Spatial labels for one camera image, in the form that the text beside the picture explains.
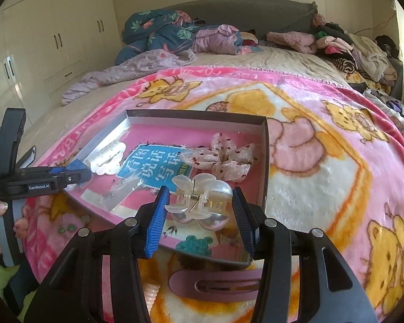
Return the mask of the pink fuzzy hair clip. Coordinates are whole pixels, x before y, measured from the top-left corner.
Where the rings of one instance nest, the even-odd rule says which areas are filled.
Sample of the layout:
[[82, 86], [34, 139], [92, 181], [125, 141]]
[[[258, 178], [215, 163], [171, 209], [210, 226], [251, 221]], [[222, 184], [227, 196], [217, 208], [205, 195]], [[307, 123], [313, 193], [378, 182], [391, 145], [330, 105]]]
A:
[[90, 222], [88, 215], [82, 217], [76, 214], [63, 214], [58, 222], [57, 233], [66, 239], [70, 239], [80, 228], [86, 227]]

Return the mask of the grey bed headboard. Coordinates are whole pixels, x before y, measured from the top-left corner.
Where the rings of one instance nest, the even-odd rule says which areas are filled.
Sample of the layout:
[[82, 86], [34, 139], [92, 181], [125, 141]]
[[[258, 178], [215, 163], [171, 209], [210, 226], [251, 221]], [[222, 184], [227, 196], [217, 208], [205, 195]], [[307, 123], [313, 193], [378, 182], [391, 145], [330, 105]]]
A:
[[239, 31], [255, 31], [258, 39], [269, 32], [298, 31], [311, 34], [318, 13], [315, 2], [290, 0], [197, 0], [166, 7], [180, 10], [207, 26], [228, 24]]

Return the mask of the dark cardboard tray box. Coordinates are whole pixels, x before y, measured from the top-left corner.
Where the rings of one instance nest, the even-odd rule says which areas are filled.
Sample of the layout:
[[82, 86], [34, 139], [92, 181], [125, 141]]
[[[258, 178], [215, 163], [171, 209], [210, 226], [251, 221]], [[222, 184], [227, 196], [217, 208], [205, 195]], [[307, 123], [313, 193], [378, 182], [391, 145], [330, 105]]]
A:
[[160, 245], [231, 268], [249, 266], [232, 210], [232, 191], [263, 206], [268, 123], [227, 112], [128, 109], [76, 155], [89, 182], [66, 189], [85, 209], [117, 224], [168, 188]]

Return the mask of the pink folded garment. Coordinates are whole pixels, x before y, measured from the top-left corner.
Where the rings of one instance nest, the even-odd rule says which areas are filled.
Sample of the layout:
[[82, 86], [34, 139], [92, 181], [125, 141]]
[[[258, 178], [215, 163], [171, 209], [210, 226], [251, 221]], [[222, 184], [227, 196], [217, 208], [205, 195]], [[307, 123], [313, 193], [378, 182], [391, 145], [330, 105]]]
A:
[[300, 53], [315, 54], [317, 52], [316, 40], [312, 34], [298, 31], [285, 33], [268, 32], [266, 39], [268, 42], [290, 47]]

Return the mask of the pile of clothes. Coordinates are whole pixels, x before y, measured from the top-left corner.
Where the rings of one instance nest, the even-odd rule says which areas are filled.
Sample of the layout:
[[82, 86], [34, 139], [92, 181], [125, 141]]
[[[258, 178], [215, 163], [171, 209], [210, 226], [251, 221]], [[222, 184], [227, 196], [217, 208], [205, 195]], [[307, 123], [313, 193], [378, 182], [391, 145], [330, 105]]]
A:
[[362, 93], [404, 131], [404, 103], [401, 100], [404, 67], [399, 48], [388, 36], [375, 40], [350, 34], [336, 23], [316, 14], [317, 54], [337, 68], [346, 82]]

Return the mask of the green cloth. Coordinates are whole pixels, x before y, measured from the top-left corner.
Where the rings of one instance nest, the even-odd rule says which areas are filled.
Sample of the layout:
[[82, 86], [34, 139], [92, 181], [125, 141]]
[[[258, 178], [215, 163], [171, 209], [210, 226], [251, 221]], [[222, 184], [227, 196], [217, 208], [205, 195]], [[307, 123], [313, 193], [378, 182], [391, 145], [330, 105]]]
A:
[[6, 267], [0, 257], [0, 298], [20, 322], [38, 288], [39, 282], [26, 259], [17, 266]]

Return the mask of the pearl clear claw clip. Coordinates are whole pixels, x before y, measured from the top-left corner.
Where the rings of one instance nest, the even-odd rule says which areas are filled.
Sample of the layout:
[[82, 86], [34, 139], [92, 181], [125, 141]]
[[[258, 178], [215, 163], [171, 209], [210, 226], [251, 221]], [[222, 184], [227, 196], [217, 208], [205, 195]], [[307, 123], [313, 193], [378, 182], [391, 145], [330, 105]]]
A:
[[229, 222], [228, 207], [233, 199], [231, 186], [212, 174], [202, 173], [192, 179], [173, 177], [176, 202], [165, 206], [178, 223], [196, 221], [204, 230], [219, 231]]

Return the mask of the clear plastic sleeve bag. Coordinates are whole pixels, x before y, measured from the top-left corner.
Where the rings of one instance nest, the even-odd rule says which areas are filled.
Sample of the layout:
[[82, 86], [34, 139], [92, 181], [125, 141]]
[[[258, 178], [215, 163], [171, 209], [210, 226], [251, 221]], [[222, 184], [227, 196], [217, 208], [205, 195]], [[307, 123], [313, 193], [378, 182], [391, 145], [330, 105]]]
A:
[[82, 193], [82, 200], [105, 212], [112, 213], [127, 196], [144, 188], [144, 180], [138, 174], [113, 179], [112, 184], [103, 192], [95, 192], [87, 188]]

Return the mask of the floral sheer scrunchie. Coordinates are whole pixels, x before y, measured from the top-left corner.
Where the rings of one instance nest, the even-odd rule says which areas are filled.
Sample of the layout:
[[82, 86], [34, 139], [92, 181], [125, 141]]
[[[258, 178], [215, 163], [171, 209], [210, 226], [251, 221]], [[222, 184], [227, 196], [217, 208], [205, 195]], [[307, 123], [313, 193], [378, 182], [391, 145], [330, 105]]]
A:
[[237, 147], [235, 142], [223, 133], [216, 133], [211, 147], [184, 149], [179, 153], [182, 162], [201, 171], [209, 171], [225, 182], [242, 182], [246, 179], [256, 158], [253, 143]]

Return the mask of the white claw hair clip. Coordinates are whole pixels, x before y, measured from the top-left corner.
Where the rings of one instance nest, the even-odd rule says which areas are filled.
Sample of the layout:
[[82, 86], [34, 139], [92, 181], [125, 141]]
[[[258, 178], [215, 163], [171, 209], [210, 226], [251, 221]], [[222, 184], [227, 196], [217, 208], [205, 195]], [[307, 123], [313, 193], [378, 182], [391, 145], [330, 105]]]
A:
[[126, 148], [124, 142], [115, 140], [97, 152], [90, 153], [83, 163], [98, 176], [114, 175], [120, 169]]

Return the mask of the white wardrobe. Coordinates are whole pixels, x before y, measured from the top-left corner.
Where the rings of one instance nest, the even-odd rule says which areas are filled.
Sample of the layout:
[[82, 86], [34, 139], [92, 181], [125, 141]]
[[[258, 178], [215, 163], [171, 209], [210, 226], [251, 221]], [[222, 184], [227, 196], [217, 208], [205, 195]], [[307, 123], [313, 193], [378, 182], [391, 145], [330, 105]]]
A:
[[113, 0], [4, 0], [0, 122], [23, 107], [35, 124], [83, 75], [112, 66], [121, 46]]

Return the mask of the pink cartoon fleece blanket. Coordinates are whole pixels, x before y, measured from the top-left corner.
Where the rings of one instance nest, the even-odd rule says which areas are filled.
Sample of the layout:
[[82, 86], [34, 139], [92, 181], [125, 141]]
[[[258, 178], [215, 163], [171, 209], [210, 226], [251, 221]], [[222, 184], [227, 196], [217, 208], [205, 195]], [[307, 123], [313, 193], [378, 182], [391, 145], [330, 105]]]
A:
[[96, 89], [38, 130], [41, 162], [61, 166], [122, 109], [251, 114], [269, 127], [266, 212], [296, 230], [324, 229], [384, 321], [404, 296], [404, 137], [348, 86], [226, 66], [168, 69]]

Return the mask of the mauve oval hair clip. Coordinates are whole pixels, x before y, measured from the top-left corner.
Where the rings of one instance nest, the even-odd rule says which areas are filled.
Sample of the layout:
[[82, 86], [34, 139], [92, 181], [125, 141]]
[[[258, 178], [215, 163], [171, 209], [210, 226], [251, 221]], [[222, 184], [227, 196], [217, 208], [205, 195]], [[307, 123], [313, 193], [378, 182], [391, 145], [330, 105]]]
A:
[[171, 274], [168, 286], [174, 294], [188, 299], [216, 303], [255, 300], [262, 269], [242, 271], [178, 270]]

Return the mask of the teal floral quilt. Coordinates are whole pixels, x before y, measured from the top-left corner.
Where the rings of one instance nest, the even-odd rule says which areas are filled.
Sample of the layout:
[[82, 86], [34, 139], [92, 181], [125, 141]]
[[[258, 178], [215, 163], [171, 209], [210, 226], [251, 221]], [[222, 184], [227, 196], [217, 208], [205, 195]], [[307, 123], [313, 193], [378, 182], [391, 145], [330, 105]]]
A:
[[124, 47], [115, 64], [150, 50], [178, 54], [190, 49], [196, 33], [202, 28], [187, 13], [179, 10], [155, 9], [137, 12], [125, 22], [122, 30]]

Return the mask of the blue Chinese text booklet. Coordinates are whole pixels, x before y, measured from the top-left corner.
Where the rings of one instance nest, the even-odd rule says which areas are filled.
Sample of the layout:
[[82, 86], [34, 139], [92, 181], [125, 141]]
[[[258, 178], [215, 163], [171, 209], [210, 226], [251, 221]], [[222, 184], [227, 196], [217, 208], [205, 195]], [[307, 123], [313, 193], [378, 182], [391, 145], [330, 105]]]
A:
[[173, 177], [178, 175], [190, 176], [193, 169], [182, 162], [179, 157], [181, 147], [159, 144], [139, 144], [125, 159], [117, 176], [125, 179], [138, 177], [145, 187], [160, 189], [168, 187], [171, 192], [176, 191]]

